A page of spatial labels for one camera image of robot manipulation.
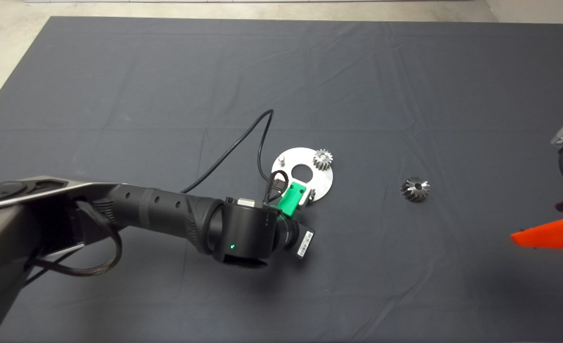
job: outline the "spur gear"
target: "spur gear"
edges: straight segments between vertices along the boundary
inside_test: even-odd
[[[422,202],[430,195],[430,183],[413,176],[402,184],[401,191],[410,202]]]
[[[319,170],[326,170],[332,163],[332,154],[326,149],[317,150],[313,155],[313,165]]]

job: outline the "barcode label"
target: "barcode label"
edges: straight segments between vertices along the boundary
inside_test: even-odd
[[[309,242],[312,241],[313,232],[306,232],[305,238],[303,238],[303,243],[301,243],[301,247],[299,248],[299,256],[303,257],[305,252],[307,251],[307,247],[309,247]]]

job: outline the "round metal plate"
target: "round metal plate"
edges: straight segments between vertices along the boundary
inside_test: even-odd
[[[313,156],[315,155],[316,151],[310,148],[292,148],[288,149],[275,159],[275,163],[273,163],[273,167],[271,168],[271,172],[275,170],[283,170],[288,174],[288,176],[292,176],[292,169],[297,165],[306,165],[309,169],[312,170],[313,177],[312,179],[307,182],[307,184],[312,188],[315,189],[315,195],[313,197],[313,201],[316,202],[320,200],[328,191],[330,187],[332,187],[332,167],[329,167],[326,170],[319,170],[313,165]],[[281,157],[283,156],[283,165],[280,162]]]

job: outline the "orange bracket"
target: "orange bracket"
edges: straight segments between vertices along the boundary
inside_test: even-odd
[[[563,219],[512,234],[521,247],[563,249]]]

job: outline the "gray table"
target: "gray table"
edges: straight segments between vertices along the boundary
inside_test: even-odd
[[[247,271],[129,228],[110,273],[25,289],[0,342],[563,342],[563,251],[509,238],[562,218],[563,25],[51,18],[0,91],[0,181],[181,189],[268,108],[265,165],[334,154],[304,261]],[[258,140],[194,193],[259,197]]]

